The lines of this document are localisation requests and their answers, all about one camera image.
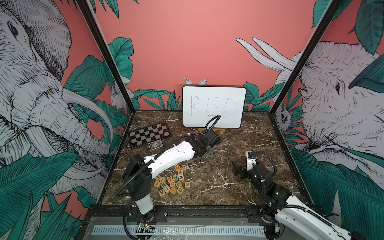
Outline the wooden block green D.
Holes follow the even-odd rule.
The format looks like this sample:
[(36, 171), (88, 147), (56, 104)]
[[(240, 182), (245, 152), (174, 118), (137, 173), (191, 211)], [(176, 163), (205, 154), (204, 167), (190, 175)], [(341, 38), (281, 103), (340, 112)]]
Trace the wooden block green D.
[(178, 192), (179, 194), (182, 194), (182, 193), (184, 192), (184, 189), (183, 189), (182, 187), (180, 187), (180, 188), (177, 189), (177, 192)]

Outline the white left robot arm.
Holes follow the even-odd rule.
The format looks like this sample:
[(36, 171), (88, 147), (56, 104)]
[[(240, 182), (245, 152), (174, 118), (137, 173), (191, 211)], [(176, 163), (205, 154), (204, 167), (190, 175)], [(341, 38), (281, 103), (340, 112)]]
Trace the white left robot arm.
[(114, 198), (121, 197), (122, 191), (127, 190), (143, 216), (153, 215), (155, 207), (150, 195), (152, 179), (181, 162), (204, 156), (209, 148), (220, 142), (219, 135), (210, 129), (196, 135), (181, 136), (158, 154), (133, 156), (123, 174), (124, 184), (114, 194)]

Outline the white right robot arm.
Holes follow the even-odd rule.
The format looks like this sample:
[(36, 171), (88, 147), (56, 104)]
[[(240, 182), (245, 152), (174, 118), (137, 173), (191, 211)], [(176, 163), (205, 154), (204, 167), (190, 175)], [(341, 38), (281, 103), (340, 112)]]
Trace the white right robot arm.
[(283, 225), (306, 240), (364, 240), (357, 231), (349, 232), (328, 221), (321, 214), (288, 189), (275, 183), (273, 176), (277, 173), (274, 162), (273, 172), (256, 159), (248, 159), (245, 165), (232, 162), (235, 175), (250, 181), (251, 186), (260, 194), (264, 205), (258, 212), (264, 222)]

